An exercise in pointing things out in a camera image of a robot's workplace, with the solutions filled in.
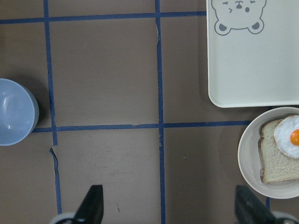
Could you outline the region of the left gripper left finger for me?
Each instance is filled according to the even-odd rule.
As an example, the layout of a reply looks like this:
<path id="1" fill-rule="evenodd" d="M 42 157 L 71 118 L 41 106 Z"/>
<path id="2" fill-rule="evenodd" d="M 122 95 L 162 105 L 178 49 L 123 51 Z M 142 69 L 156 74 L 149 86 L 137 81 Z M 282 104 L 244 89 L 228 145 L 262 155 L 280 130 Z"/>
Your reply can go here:
<path id="1" fill-rule="evenodd" d="M 92 185 L 74 216 L 75 222 L 101 222 L 103 219 L 103 186 Z"/>

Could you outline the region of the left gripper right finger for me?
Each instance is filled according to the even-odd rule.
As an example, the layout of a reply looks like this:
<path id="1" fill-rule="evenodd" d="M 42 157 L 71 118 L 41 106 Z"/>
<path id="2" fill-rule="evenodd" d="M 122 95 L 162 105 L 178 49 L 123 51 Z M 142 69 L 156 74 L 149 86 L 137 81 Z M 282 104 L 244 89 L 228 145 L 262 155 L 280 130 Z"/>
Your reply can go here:
<path id="1" fill-rule="evenodd" d="M 274 224 L 276 218 L 245 185 L 235 188 L 235 216 L 240 224 Z"/>

